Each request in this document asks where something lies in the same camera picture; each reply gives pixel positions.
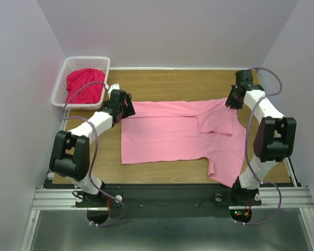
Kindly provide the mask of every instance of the metal floor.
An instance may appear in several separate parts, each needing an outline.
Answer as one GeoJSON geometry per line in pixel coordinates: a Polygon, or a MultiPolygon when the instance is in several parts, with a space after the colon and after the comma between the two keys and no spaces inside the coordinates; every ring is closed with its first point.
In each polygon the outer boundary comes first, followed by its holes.
{"type": "MultiPolygon", "coordinates": [[[[254,209],[252,222],[274,209],[254,209]]],[[[42,211],[31,250],[112,251],[295,251],[312,250],[299,209],[281,209],[274,220],[242,226],[229,219],[121,220],[97,229],[86,211],[42,211]]]]}

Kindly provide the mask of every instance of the wire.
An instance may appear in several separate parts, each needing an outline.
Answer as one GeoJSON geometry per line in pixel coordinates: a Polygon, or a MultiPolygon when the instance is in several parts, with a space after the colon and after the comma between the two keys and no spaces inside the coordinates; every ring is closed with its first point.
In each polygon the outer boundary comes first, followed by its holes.
{"type": "Polygon", "coordinates": [[[213,196],[209,196],[206,199],[203,199],[200,203],[198,203],[196,207],[199,208],[204,204],[204,202],[206,202],[207,200],[212,200],[212,199],[213,199],[213,196]]]}
{"type": "MultiPolygon", "coordinates": [[[[243,209],[243,211],[245,211],[247,207],[248,207],[248,202],[245,203],[245,208],[243,209]]],[[[250,212],[250,208],[251,208],[251,199],[249,199],[249,209],[248,209],[248,213],[250,212]]]]}
{"type": "Polygon", "coordinates": [[[278,191],[278,194],[279,194],[279,203],[278,203],[278,207],[276,209],[276,211],[269,217],[267,218],[266,220],[264,221],[259,221],[259,222],[254,222],[254,223],[243,223],[244,225],[260,225],[260,224],[263,224],[263,223],[266,223],[270,220],[272,220],[279,212],[281,206],[282,206],[282,193],[279,189],[279,187],[277,186],[277,184],[271,182],[271,181],[261,181],[259,179],[259,177],[257,176],[257,174],[255,173],[255,171],[253,170],[251,164],[250,164],[250,160],[249,160],[249,153],[248,153],[248,144],[249,144],[249,132],[250,132],[250,124],[251,124],[251,121],[253,119],[253,116],[255,114],[255,111],[256,109],[258,108],[260,102],[264,99],[264,98],[267,98],[267,97],[272,97],[272,96],[276,96],[278,94],[280,94],[283,90],[283,85],[282,85],[282,82],[280,80],[280,78],[274,73],[272,72],[271,70],[269,69],[266,69],[266,68],[262,68],[262,67],[254,67],[254,68],[250,68],[249,70],[264,70],[264,71],[267,71],[269,73],[271,73],[273,76],[275,76],[275,78],[278,80],[278,83],[279,83],[279,91],[277,91],[276,93],[272,93],[272,94],[267,94],[263,97],[261,97],[255,104],[255,106],[253,107],[252,111],[251,111],[251,115],[250,115],[250,118],[249,118],[249,123],[248,123],[248,127],[246,128],[246,134],[245,134],[245,159],[246,159],[246,163],[248,164],[248,167],[250,169],[250,171],[252,172],[253,176],[255,177],[255,179],[260,182],[261,184],[270,184],[272,186],[274,186],[277,191],[278,191]]]}
{"type": "Polygon", "coordinates": [[[65,105],[62,107],[62,110],[61,110],[61,119],[62,119],[62,120],[81,119],[81,120],[87,122],[87,123],[92,127],[93,134],[94,134],[94,138],[95,138],[95,151],[94,151],[94,155],[93,155],[93,158],[92,158],[91,166],[89,167],[89,170],[88,170],[88,178],[89,178],[89,180],[91,181],[92,185],[93,185],[99,192],[101,192],[103,195],[105,195],[105,196],[107,196],[107,197],[109,197],[109,198],[115,200],[116,202],[120,203],[121,206],[123,206],[123,208],[124,208],[123,211],[121,212],[120,216],[119,216],[117,219],[115,219],[114,221],[110,222],[110,223],[99,225],[99,224],[95,224],[93,221],[89,221],[89,223],[90,223],[91,225],[94,225],[94,226],[96,226],[96,227],[107,227],[107,226],[114,225],[116,222],[118,222],[118,221],[123,217],[123,215],[125,214],[125,211],[126,211],[126,206],[125,206],[125,204],[124,204],[122,201],[116,199],[114,196],[112,196],[112,195],[106,193],[105,191],[101,190],[101,189],[94,183],[94,181],[93,181],[93,179],[92,179],[92,169],[93,169],[93,166],[94,166],[94,163],[95,163],[95,160],[96,160],[96,155],[97,155],[97,153],[98,153],[98,147],[99,147],[98,133],[97,133],[97,131],[96,131],[96,128],[95,128],[94,124],[91,123],[91,122],[89,122],[88,119],[86,119],[86,118],[79,117],[79,116],[72,116],[72,117],[67,117],[67,118],[65,118],[65,117],[63,116],[63,115],[64,115],[64,112],[65,112],[65,108],[66,108],[66,106],[71,102],[71,100],[72,100],[78,93],[80,93],[84,88],[86,88],[86,87],[89,86],[89,85],[93,85],[93,84],[102,84],[102,85],[105,87],[105,84],[104,84],[103,82],[100,82],[100,81],[90,82],[90,83],[84,85],[83,87],[81,87],[81,88],[65,103],[65,105]]]}
{"type": "Polygon", "coordinates": [[[75,192],[77,193],[77,191],[72,191],[72,195],[78,199],[84,200],[84,197],[79,196],[78,194],[75,194],[75,192]]]}
{"type": "Polygon", "coordinates": [[[173,206],[174,203],[164,203],[164,202],[161,202],[161,204],[158,204],[158,202],[141,202],[135,198],[133,198],[133,201],[135,201],[137,203],[137,205],[139,207],[143,206],[143,205],[153,205],[153,206],[156,206],[156,207],[160,207],[160,208],[163,208],[163,207],[167,207],[167,206],[173,206]]]}
{"type": "Polygon", "coordinates": [[[108,214],[110,213],[110,201],[109,201],[109,197],[106,197],[106,202],[107,202],[107,210],[108,210],[108,214]]]}

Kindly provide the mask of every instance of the pink t-shirt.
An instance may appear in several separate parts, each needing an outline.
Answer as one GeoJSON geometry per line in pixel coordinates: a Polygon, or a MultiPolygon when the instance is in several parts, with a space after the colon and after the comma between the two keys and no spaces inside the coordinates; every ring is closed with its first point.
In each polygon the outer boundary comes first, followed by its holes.
{"type": "Polygon", "coordinates": [[[225,102],[133,102],[136,114],[122,120],[122,164],[205,157],[208,177],[231,187],[242,168],[245,128],[225,102]]]}

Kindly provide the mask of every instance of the screw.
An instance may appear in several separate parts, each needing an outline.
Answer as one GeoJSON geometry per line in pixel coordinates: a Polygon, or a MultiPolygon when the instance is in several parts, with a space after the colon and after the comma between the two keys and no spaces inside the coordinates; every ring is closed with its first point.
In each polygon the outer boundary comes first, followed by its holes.
{"type": "Polygon", "coordinates": [[[120,203],[120,201],[122,201],[122,196],[121,195],[116,195],[115,196],[115,199],[116,199],[116,203],[120,203]]]}
{"type": "Polygon", "coordinates": [[[221,196],[220,194],[215,195],[215,200],[216,200],[217,202],[222,201],[222,196],[221,196]]]}
{"type": "Polygon", "coordinates": [[[258,193],[256,193],[254,200],[255,201],[260,201],[261,200],[261,196],[258,193]]]}

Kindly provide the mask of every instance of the red cloth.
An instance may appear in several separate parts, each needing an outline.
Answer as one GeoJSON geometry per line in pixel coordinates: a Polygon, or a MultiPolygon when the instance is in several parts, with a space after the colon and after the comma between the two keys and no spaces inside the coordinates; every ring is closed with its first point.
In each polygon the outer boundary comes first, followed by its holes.
{"type": "MultiPolygon", "coordinates": [[[[66,89],[69,94],[66,102],[84,85],[93,82],[105,80],[105,73],[96,69],[81,69],[71,72],[66,81],[68,82],[66,89]]],[[[102,92],[104,91],[103,85],[95,84],[89,85],[78,93],[71,101],[70,104],[95,104],[100,101],[102,92]]]]}

